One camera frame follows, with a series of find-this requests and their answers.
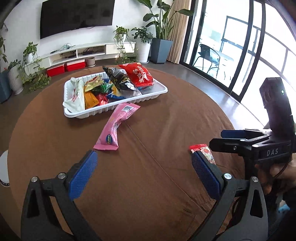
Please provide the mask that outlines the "trailing pothos plant right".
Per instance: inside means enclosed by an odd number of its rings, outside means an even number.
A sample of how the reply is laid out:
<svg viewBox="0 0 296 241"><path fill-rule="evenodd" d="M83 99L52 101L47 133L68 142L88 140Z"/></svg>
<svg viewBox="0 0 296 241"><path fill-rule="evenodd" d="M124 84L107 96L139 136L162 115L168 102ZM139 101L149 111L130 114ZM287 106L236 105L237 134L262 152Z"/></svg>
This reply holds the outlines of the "trailing pothos plant right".
<svg viewBox="0 0 296 241"><path fill-rule="evenodd" d="M114 44L118 51L118 63L131 63L135 60L135 43L128 36L129 29L116 26L114 33Z"/></svg>

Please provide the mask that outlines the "gold red snack packet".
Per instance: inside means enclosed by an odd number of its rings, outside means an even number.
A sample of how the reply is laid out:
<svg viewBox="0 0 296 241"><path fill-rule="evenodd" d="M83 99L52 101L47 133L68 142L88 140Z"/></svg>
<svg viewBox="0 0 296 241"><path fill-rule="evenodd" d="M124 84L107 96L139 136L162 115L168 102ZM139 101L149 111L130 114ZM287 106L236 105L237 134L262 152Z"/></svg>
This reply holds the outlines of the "gold red snack packet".
<svg viewBox="0 0 296 241"><path fill-rule="evenodd" d="M103 83L104 83L104 80L102 79L101 76L95 76L84 84L84 91L89 92L93 90L95 87L102 85Z"/></svg>

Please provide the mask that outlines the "black balcony chair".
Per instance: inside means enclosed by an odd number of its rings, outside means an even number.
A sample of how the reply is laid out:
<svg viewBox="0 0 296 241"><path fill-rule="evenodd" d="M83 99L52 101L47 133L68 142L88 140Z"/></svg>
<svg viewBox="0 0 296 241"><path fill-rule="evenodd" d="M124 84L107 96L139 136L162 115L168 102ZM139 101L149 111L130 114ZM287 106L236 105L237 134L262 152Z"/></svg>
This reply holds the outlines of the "black balcony chair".
<svg viewBox="0 0 296 241"><path fill-rule="evenodd" d="M198 54L199 56L195 59L193 66L195 66L199 58L202 58L202 70L204 70L204 60L207 60L211 63L211 65L206 73L208 74L209 71L212 69L217 69L216 71L216 77L217 77L219 67L220 67L220 60L221 60L220 54L217 51L215 51L213 48L205 44L200 44L200 52L198 52Z"/></svg>

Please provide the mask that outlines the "red storage box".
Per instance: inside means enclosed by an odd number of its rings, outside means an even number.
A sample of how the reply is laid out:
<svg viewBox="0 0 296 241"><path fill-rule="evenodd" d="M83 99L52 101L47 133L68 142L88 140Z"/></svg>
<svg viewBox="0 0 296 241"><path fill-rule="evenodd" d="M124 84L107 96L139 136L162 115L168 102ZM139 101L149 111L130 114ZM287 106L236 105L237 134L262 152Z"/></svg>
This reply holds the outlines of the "red storage box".
<svg viewBox="0 0 296 241"><path fill-rule="evenodd" d="M63 74L64 72L65 72L65 65L64 64L53 66L53 67L47 69L47 75L49 77Z"/></svg>
<svg viewBox="0 0 296 241"><path fill-rule="evenodd" d="M76 61L68 62L68 63L66 63L65 66L66 66L66 70L68 72L70 72L70 71L85 68L86 67L86 62L85 62L85 59L79 59L79 60L76 60Z"/></svg>

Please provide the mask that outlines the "small beige pot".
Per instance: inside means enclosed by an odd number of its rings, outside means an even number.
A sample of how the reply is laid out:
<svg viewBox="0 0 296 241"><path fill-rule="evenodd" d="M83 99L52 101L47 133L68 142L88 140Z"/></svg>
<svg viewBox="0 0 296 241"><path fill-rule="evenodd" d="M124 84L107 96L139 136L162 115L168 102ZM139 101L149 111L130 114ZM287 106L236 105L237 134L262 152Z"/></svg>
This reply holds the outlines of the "small beige pot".
<svg viewBox="0 0 296 241"><path fill-rule="evenodd" d="M94 67L95 66L95 57L89 57L85 59L87 67Z"/></svg>

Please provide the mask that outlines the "white plastic tray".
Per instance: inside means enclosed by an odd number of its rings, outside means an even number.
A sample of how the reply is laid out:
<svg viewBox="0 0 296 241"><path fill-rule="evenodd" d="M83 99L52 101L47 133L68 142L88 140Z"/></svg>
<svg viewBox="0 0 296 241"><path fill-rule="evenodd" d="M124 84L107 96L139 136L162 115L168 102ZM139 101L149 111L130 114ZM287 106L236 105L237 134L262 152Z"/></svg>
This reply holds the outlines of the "white plastic tray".
<svg viewBox="0 0 296 241"><path fill-rule="evenodd" d="M103 71L103 72L99 72L99 73L76 77L76 79L82 80L85 83L86 81L88 81L91 78L98 76L98 75L101 76L103 79L108 78L107 74ZM109 110L114 110L116 108L116 106L120 103L124 103L124 102L139 103L141 101L146 101L146 100L157 98L159 95L167 93L168 88L165 85L163 85L162 83L160 83L158 80L154 79L153 86L146 88L144 90L141 90L140 92L142 93L142 95L126 98L123 100L113 101L113 102L105 104L105 105L96 106L96 107L89 108L84 111L80 111L80 112L76 112L76 113L72 113L66 107L63 107L64 108L64 116L66 116L67 118L79 118L79 119L88 118L92 115L101 114L101 113L107 112ZM63 99L63 101L67 101L67 100L71 99L73 94L74 94L74 86L69 79L64 83L64 96L63 96L64 99Z"/></svg>

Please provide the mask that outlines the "trailing pothos plant left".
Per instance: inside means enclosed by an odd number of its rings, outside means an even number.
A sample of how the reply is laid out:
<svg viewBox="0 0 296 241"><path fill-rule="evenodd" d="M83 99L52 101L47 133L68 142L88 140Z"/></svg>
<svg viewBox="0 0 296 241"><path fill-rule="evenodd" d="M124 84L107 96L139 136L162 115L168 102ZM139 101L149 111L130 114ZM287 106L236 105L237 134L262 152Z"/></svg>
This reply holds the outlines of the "trailing pothos plant left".
<svg viewBox="0 0 296 241"><path fill-rule="evenodd" d="M20 63L20 77L28 92L43 89L50 84L51 77L46 73L44 67L41 66L41 58L37 54L38 44L29 42L23 51L23 60Z"/></svg>

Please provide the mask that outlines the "white ribbed planter right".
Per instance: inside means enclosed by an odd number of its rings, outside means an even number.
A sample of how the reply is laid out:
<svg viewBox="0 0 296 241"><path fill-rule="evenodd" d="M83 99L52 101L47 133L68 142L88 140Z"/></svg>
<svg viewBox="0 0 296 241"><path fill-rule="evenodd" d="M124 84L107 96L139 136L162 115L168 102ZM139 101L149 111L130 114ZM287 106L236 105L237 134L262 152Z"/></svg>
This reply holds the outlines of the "white ribbed planter right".
<svg viewBox="0 0 296 241"><path fill-rule="evenodd" d="M141 39L137 39L135 48L136 48L135 53L136 53L137 61L142 64L148 63L151 43L143 43Z"/></svg>

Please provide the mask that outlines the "wall mounted black TV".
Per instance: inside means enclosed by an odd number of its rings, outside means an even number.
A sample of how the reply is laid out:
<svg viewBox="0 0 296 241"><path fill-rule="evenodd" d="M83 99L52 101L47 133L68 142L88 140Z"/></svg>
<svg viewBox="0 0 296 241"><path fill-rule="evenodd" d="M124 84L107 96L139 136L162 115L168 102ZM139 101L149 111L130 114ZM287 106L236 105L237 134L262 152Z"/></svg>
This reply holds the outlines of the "wall mounted black TV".
<svg viewBox="0 0 296 241"><path fill-rule="evenodd" d="M62 32L112 25L115 1L44 1L41 8L40 38Z"/></svg>

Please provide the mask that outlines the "orange snack packet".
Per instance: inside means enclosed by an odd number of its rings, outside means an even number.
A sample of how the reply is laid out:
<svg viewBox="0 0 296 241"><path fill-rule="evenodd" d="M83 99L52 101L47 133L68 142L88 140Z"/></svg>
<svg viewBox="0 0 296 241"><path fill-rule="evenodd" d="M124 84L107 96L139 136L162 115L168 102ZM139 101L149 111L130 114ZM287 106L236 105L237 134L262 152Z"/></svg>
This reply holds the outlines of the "orange snack packet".
<svg viewBox="0 0 296 241"><path fill-rule="evenodd" d="M98 99L91 91L84 93L84 100L85 100L85 109L93 108L99 105Z"/></svg>

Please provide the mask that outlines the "blue square planter right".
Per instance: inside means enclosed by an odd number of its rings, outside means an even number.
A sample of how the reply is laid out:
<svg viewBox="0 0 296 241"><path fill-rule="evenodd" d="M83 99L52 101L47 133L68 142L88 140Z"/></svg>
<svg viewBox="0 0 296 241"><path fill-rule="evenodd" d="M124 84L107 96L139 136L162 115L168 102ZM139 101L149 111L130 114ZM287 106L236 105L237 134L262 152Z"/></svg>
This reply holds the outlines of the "blue square planter right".
<svg viewBox="0 0 296 241"><path fill-rule="evenodd" d="M154 64L165 64L173 41L153 38L150 61Z"/></svg>

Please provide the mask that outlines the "green snack packet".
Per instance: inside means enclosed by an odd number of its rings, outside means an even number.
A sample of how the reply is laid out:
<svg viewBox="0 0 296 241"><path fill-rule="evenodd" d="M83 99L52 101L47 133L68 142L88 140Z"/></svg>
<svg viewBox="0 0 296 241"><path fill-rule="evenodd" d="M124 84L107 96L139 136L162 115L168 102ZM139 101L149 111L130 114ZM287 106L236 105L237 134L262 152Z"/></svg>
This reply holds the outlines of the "green snack packet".
<svg viewBox="0 0 296 241"><path fill-rule="evenodd" d="M93 88L91 91L96 93L108 94L112 86L112 83L103 82L101 85Z"/></svg>

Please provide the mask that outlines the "dark blue snack packet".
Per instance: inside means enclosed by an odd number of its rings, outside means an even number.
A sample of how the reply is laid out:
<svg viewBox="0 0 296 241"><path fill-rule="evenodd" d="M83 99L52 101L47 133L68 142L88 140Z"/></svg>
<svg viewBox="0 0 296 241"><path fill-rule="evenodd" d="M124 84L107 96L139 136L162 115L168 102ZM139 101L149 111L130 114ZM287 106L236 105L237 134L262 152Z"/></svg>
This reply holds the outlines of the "dark blue snack packet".
<svg viewBox="0 0 296 241"><path fill-rule="evenodd" d="M116 88L110 79L104 79L107 84L107 98L113 100L123 100L126 97Z"/></svg>

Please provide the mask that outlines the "small red snack packet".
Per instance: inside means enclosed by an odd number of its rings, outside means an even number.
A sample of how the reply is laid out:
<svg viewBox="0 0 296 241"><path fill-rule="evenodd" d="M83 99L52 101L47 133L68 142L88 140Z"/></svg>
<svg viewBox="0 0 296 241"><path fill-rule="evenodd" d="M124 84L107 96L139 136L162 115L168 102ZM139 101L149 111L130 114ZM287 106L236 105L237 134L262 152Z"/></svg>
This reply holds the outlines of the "small red snack packet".
<svg viewBox="0 0 296 241"><path fill-rule="evenodd" d="M99 93L95 97L98 100L98 105L105 105L109 103L107 94L105 93Z"/></svg>

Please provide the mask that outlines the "pink snack packet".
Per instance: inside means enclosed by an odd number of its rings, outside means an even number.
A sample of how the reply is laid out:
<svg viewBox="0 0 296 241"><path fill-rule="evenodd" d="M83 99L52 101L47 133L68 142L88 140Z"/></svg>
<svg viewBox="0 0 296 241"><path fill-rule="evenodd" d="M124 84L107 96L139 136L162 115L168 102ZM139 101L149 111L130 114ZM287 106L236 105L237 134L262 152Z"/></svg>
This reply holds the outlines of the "pink snack packet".
<svg viewBox="0 0 296 241"><path fill-rule="evenodd" d="M99 151L115 151L119 148L117 129L123 121L129 119L140 106L133 103L121 103L119 104L106 125L104 126L96 144L93 149Z"/></svg>

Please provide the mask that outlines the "blue square planter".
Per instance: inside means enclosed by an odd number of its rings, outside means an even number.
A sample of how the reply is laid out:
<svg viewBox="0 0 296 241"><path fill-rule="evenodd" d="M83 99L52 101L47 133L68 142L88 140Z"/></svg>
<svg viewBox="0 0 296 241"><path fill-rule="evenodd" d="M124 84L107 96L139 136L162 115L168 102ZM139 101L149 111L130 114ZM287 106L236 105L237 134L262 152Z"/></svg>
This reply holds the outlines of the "blue square planter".
<svg viewBox="0 0 296 241"><path fill-rule="evenodd" d="M11 97L11 94L8 70L5 70L0 73L0 103L7 101Z"/></svg>
<svg viewBox="0 0 296 241"><path fill-rule="evenodd" d="M173 41L153 38L150 61L154 64L165 64Z"/></svg>

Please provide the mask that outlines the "black silver snack bag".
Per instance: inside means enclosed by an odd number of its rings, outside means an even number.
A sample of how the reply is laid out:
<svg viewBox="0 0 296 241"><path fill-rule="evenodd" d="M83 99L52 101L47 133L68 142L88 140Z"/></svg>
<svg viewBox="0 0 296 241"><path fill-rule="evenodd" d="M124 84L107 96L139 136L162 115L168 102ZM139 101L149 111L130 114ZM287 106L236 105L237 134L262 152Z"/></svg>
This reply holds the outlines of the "black silver snack bag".
<svg viewBox="0 0 296 241"><path fill-rule="evenodd" d="M122 73L119 69L106 66L103 66L102 68L118 90L134 92L138 91L135 85L131 82L130 78L126 74Z"/></svg>

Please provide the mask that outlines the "left red storage box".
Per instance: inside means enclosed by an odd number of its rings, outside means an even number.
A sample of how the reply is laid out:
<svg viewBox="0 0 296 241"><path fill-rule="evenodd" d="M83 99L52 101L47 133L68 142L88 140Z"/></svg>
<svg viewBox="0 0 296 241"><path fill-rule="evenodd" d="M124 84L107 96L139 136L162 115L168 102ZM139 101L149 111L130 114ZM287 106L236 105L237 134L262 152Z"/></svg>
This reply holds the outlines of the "left red storage box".
<svg viewBox="0 0 296 241"><path fill-rule="evenodd" d="M53 67L47 69L47 75L49 77L63 74L64 72L65 72L65 65L64 64L53 66Z"/></svg>

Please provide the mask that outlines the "white red long snack bag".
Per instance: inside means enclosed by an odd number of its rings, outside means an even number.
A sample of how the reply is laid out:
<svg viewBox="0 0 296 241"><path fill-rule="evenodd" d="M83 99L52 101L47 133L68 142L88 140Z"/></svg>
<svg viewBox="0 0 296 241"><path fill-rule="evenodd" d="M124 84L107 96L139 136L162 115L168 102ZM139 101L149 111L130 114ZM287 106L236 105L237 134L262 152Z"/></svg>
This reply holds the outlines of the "white red long snack bag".
<svg viewBox="0 0 296 241"><path fill-rule="evenodd" d="M63 102L63 107L71 113L78 113L85 110L84 82L80 79L71 77L70 84L72 91L71 97Z"/></svg>

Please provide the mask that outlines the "white ribbed planter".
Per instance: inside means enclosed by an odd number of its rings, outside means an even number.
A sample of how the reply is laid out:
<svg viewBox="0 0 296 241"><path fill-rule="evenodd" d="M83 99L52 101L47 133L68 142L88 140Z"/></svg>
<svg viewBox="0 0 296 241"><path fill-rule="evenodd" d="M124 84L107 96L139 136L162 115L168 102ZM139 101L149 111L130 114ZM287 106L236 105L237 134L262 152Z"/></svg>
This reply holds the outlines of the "white ribbed planter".
<svg viewBox="0 0 296 241"><path fill-rule="evenodd" d="M141 39L137 39L135 48L136 48L135 53L136 53L137 61L142 64L148 63L151 43L143 43Z"/></svg>
<svg viewBox="0 0 296 241"><path fill-rule="evenodd" d="M20 94L23 91L23 82L20 78L18 66L13 67L9 72L10 87L15 95Z"/></svg>

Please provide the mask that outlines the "white TV console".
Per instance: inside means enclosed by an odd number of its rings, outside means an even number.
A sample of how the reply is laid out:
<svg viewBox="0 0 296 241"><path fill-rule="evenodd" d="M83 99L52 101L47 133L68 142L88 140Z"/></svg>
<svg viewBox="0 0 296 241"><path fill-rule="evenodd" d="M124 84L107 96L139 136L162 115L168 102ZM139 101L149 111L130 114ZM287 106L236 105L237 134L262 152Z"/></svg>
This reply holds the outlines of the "white TV console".
<svg viewBox="0 0 296 241"><path fill-rule="evenodd" d="M56 51L54 53L41 56L41 66L45 69L79 59L95 57L95 60L118 58L118 51L112 43L91 43L84 45L75 45L66 50Z"/></svg>

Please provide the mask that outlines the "white red floral snack packet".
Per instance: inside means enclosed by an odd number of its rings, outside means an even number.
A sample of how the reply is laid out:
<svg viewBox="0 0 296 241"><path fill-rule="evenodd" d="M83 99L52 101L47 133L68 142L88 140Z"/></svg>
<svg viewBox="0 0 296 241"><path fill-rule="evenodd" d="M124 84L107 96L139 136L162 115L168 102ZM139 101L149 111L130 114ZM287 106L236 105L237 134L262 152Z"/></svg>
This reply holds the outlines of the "white red floral snack packet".
<svg viewBox="0 0 296 241"><path fill-rule="evenodd" d="M211 164L216 164L214 157L212 155L212 152L210 150L210 148L206 145L206 144L197 144L197 145L191 145L189 146L189 150L194 153L196 151L201 151L202 154L207 158L207 160L211 163Z"/></svg>

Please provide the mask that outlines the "blue square planter left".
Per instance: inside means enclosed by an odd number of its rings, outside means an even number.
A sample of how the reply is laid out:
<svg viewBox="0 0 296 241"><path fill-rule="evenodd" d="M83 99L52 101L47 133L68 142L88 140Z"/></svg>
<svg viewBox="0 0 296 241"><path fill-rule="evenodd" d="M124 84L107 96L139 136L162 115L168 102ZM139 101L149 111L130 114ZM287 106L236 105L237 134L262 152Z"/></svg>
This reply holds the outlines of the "blue square planter left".
<svg viewBox="0 0 296 241"><path fill-rule="evenodd" d="M8 70L5 70L0 73L0 103L7 101L11 97L11 94Z"/></svg>

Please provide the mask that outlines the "right red storage box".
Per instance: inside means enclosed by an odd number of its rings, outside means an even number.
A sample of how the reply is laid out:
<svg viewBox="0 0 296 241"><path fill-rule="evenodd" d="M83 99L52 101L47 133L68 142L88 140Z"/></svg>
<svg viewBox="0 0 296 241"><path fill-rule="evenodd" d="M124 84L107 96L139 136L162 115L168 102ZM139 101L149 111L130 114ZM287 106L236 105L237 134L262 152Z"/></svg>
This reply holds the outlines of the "right red storage box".
<svg viewBox="0 0 296 241"><path fill-rule="evenodd" d="M79 59L79 60L76 60L76 61L68 62L68 63L66 63L65 66L66 66L66 70L68 72L70 72L70 71L85 68L86 67L86 62L85 62L85 59Z"/></svg>

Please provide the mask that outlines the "white ribbed planter left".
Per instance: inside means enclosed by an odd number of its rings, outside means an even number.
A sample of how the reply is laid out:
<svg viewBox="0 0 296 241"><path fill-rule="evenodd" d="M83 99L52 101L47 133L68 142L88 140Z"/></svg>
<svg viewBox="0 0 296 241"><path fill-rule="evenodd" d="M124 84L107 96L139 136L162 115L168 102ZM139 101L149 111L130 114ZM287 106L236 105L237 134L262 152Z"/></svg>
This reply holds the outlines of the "white ribbed planter left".
<svg viewBox="0 0 296 241"><path fill-rule="evenodd" d="M20 78L18 66L13 67L9 72L10 87L15 95L20 94L23 91L23 82Z"/></svg>

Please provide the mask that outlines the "small bushy plant right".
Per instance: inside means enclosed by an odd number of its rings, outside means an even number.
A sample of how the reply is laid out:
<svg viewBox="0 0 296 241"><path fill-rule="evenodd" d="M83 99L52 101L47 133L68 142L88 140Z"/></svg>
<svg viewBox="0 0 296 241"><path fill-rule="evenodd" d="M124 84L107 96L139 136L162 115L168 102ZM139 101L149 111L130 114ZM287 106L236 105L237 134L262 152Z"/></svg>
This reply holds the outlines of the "small bushy plant right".
<svg viewBox="0 0 296 241"><path fill-rule="evenodd" d="M153 34L147 31L147 27L141 26L139 28L134 27L131 29L132 36L135 40L140 39L142 43L151 44L153 40Z"/></svg>

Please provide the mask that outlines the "large red snack bag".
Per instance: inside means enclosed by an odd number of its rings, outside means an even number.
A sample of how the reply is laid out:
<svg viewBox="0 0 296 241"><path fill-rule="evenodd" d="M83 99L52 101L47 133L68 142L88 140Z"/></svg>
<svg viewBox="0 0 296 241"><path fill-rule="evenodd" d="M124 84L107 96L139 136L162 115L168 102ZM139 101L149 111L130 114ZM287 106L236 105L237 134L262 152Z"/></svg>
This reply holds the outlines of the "large red snack bag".
<svg viewBox="0 0 296 241"><path fill-rule="evenodd" d="M139 62L125 63L119 65L126 71L127 76L137 88L147 88L154 85L151 73Z"/></svg>

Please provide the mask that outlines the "large leafy plant right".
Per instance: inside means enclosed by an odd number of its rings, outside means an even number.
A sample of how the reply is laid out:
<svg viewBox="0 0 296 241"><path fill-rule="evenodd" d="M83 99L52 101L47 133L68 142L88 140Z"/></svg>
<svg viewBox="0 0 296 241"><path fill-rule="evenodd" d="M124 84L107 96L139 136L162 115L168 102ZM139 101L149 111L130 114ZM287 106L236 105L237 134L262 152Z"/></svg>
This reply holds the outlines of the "large leafy plant right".
<svg viewBox="0 0 296 241"><path fill-rule="evenodd" d="M184 16L192 16L194 13L186 8L175 9L177 1L172 1L171 4L167 4L165 1L156 1L158 12L152 11L152 2L149 0L137 0L142 6L149 9L149 12L142 18L144 22L147 22L146 28L154 26L156 30L156 38L162 40L168 40L171 32L174 28L173 17L176 14Z"/></svg>

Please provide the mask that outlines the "beige curtain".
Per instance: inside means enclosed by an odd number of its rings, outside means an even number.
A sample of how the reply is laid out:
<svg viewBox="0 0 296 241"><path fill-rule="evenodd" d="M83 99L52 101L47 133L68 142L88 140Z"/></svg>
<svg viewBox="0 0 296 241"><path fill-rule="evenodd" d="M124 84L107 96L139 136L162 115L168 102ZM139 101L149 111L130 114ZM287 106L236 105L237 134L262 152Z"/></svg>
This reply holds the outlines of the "beige curtain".
<svg viewBox="0 0 296 241"><path fill-rule="evenodd" d="M191 9L192 0L174 1L170 16L173 24L169 40L173 41L167 60L174 64L179 64L182 49L184 45L185 35L187 31L189 17L181 13L177 13L181 9Z"/></svg>

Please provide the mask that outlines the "trailing pothos plant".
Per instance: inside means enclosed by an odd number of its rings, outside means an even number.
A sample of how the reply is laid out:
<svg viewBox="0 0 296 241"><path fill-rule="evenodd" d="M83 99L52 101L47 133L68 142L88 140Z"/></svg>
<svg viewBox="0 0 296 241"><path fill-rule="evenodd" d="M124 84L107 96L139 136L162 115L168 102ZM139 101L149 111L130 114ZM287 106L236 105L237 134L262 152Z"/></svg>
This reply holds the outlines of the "trailing pothos plant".
<svg viewBox="0 0 296 241"><path fill-rule="evenodd" d="M43 89L50 84L51 77L46 73L44 67L41 66L41 58L37 54L38 44L29 42L23 51L23 60L20 63L20 77L28 92Z"/></svg>
<svg viewBox="0 0 296 241"><path fill-rule="evenodd" d="M128 36L129 29L116 26L114 33L114 44L118 51L118 63L131 63L135 60L135 43Z"/></svg>

